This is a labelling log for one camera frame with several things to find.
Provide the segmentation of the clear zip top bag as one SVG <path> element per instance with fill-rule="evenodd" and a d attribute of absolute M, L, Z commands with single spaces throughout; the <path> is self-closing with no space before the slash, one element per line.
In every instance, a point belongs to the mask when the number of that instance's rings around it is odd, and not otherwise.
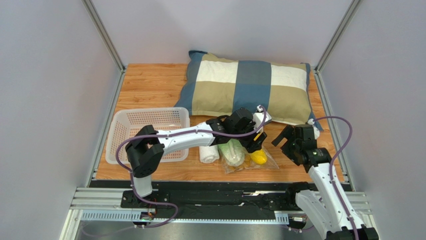
<path fill-rule="evenodd" d="M 225 174 L 231 174 L 231 173 L 234 173 L 234 172 L 239 172 L 239 171 L 244 171 L 244 170 L 256 170 L 256 169 L 273 169 L 273 170 L 279 169 L 278 164 L 276 163 L 275 159 L 270 155 L 270 153 L 264 147 L 262 147 L 262 150 L 265 151 L 265 153 L 268 157 L 268 161 L 263 165 L 258 165 L 256 163 L 254 163 L 252 161 L 252 159 L 250 158 L 249 153 L 246 150 L 245 160 L 240 166 L 229 166 L 229 165 L 227 165 L 227 163 L 223 159 L 222 153 L 218 149 L 219 155 L 220 155 L 220 162 L 221 162 L 221 165 L 224 169 L 224 173 Z"/>

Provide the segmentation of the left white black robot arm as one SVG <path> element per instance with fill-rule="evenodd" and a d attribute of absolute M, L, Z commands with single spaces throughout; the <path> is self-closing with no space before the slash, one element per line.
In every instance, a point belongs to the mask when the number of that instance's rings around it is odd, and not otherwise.
<path fill-rule="evenodd" d="M 226 144 L 235 139 L 248 153 L 262 149 L 267 134 L 263 132 L 272 117 L 262 105 L 255 113 L 240 108 L 231 115 L 211 118 L 196 126 L 175 130 L 155 130 L 144 126 L 134 137 L 124 140 L 115 151 L 115 158 L 122 167 L 120 150 L 124 149 L 130 167 L 130 186 L 136 198 L 152 205 L 145 197 L 153 192 L 152 174 L 157 170 L 163 156 L 195 147 L 210 147 Z"/>

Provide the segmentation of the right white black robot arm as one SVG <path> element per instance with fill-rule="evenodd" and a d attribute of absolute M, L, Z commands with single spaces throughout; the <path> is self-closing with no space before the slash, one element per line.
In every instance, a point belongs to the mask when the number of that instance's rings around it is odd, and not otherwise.
<path fill-rule="evenodd" d="M 288 203 L 304 211 L 324 240 L 379 239 L 376 229 L 368 227 L 352 207 L 329 151 L 317 145 L 316 133 L 310 124 L 288 125 L 272 141 L 277 146 L 286 139 L 282 153 L 304 167 L 321 196 L 317 198 L 307 182 L 295 182 L 286 189 Z"/>

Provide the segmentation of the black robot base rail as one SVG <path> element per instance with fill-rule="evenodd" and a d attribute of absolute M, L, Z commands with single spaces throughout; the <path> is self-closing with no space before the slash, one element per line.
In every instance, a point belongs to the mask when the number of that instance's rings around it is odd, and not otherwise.
<path fill-rule="evenodd" d="M 88 220 L 126 221 L 137 227 L 168 223 L 260 223 L 301 227 L 291 182 L 155 181 L 139 199 L 128 180 L 93 180 L 71 202 Z"/>

